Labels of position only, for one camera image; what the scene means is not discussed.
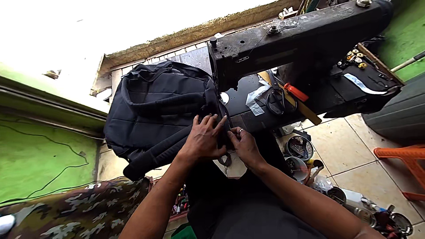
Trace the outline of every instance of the hand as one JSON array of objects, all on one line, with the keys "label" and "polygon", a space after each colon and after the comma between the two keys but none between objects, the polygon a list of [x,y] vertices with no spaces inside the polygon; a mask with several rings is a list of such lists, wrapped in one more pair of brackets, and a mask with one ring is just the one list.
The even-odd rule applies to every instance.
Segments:
[{"label": "hand", "polygon": [[239,158],[245,163],[247,168],[255,173],[267,162],[260,155],[254,137],[246,130],[241,131],[241,129],[241,127],[232,128],[231,131],[227,132],[227,135],[232,141]]},{"label": "hand", "polygon": [[191,164],[200,158],[218,158],[227,152],[225,145],[220,149],[217,148],[217,136],[223,129],[227,116],[225,115],[215,128],[213,125],[217,119],[216,114],[205,116],[201,123],[198,122],[198,119],[199,115],[193,119],[192,130],[186,143],[177,154],[183,159],[188,159]]}]

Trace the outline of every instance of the green wall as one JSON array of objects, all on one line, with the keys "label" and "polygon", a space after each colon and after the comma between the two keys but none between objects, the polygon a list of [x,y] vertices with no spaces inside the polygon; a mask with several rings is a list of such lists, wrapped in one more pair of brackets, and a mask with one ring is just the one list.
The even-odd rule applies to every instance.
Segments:
[{"label": "green wall", "polygon": [[[400,0],[395,15],[384,31],[380,59],[391,69],[425,50],[425,0]],[[417,61],[396,74],[407,81],[425,72],[425,60]]]},{"label": "green wall", "polygon": [[68,144],[77,153],[85,153],[88,165],[66,169],[49,186],[33,196],[95,180],[96,140],[0,114],[0,202],[27,197],[42,188],[66,166],[85,163],[84,158],[73,153],[66,145],[54,143],[42,136],[18,133],[5,126],[27,134],[45,135],[53,141]]}]

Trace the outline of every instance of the scissors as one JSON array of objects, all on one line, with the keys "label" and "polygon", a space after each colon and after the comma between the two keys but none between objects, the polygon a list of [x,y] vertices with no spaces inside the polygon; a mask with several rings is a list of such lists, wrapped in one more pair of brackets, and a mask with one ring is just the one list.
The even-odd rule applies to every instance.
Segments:
[{"label": "scissors", "polygon": [[[297,110],[298,103],[295,101],[295,106],[292,106],[292,104],[285,99],[285,91],[279,86],[279,84],[284,85],[284,83],[273,74],[272,70],[267,70],[266,72],[269,74],[273,88],[272,92],[268,94],[266,98],[265,105],[267,109],[278,116],[285,113],[295,112],[295,110]],[[273,97],[275,104],[270,103],[271,97]]]}]

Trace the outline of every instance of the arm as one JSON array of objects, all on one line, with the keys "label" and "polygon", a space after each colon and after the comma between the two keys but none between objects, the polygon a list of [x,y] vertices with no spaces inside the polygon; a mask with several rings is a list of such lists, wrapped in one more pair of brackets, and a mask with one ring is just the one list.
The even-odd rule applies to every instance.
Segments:
[{"label": "arm", "polygon": [[120,239],[162,238],[177,194],[191,168],[199,160],[217,158],[226,153],[225,146],[217,148],[217,135],[227,117],[224,116],[216,128],[213,128],[213,124],[217,115],[207,115],[201,123],[198,123],[198,118],[197,115],[193,119],[193,127],[186,143],[170,167],[131,215]]},{"label": "arm", "polygon": [[240,130],[237,127],[228,132],[238,156],[298,218],[330,239],[383,238],[334,200],[269,165],[260,155],[254,137],[245,130],[239,133]]}]

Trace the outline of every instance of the person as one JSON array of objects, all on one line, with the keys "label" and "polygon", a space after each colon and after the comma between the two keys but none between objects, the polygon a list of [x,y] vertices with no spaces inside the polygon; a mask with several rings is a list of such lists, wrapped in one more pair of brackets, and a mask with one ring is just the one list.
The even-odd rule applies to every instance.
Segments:
[{"label": "person", "polygon": [[239,179],[228,179],[214,164],[226,153],[217,137],[226,116],[201,122],[196,116],[186,143],[162,178],[132,214],[120,239],[164,236],[181,186],[191,204],[188,221],[198,239],[384,238],[334,200],[294,179],[273,135],[251,135],[236,127],[227,132],[247,167]]}]

